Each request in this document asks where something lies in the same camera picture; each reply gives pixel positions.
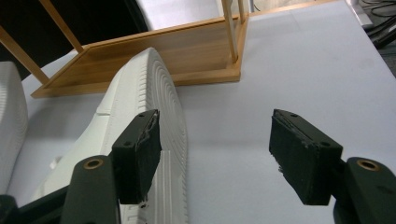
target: wooden board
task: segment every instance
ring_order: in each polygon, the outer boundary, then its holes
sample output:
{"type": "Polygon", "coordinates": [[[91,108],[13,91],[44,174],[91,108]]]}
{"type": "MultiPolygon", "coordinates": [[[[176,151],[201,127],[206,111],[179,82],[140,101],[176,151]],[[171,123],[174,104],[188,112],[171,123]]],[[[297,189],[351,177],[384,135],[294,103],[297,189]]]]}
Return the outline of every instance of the wooden board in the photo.
{"type": "MultiPolygon", "coordinates": [[[[233,17],[241,55],[247,24],[233,17]]],[[[104,92],[119,69],[149,47],[159,51],[175,85],[240,79],[242,56],[233,63],[225,20],[218,18],[90,44],[32,96],[104,92]]]]}

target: wooden frame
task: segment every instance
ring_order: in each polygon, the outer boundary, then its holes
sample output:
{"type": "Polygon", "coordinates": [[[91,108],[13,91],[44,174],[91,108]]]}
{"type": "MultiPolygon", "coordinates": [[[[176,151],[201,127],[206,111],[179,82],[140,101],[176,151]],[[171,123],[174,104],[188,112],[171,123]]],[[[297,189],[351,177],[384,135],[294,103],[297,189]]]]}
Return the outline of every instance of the wooden frame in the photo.
{"type": "Polygon", "coordinates": [[[222,0],[224,18],[129,35],[82,47],[50,0],[40,3],[78,52],[48,79],[12,41],[2,43],[43,84],[32,96],[51,97],[106,91],[119,69],[140,51],[154,47],[162,56],[176,85],[238,81],[247,20],[243,6],[232,16],[229,0],[222,0]]]}

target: white shoe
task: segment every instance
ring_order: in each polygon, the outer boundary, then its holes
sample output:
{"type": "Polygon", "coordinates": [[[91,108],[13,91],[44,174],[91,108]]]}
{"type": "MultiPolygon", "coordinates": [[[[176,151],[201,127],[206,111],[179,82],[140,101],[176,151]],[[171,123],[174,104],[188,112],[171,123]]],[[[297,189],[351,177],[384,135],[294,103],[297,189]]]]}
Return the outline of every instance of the white shoe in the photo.
{"type": "Polygon", "coordinates": [[[161,160],[148,201],[122,205],[123,224],[187,223],[186,124],[172,78],[155,49],[134,56],[111,81],[92,121],[74,147],[35,193],[35,199],[67,186],[74,166],[90,156],[108,155],[115,140],[137,114],[159,109],[161,160]]]}
{"type": "Polygon", "coordinates": [[[0,63],[0,194],[7,192],[27,130],[21,78],[12,62],[0,63]]]}

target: table surface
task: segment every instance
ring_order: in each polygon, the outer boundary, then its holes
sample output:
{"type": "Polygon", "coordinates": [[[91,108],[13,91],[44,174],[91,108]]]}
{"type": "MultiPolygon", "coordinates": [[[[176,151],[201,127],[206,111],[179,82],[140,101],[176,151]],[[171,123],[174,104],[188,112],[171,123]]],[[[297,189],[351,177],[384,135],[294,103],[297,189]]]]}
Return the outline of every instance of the table surface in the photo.
{"type": "MultiPolygon", "coordinates": [[[[75,54],[44,68],[54,73],[75,54]]],[[[91,121],[103,94],[32,99],[8,193],[19,204],[91,121]]],[[[344,147],[396,171],[396,79],[344,1],[251,17],[242,79],[177,87],[188,137],[190,223],[333,223],[304,206],[268,152],[274,108],[299,114],[344,147]]]]}

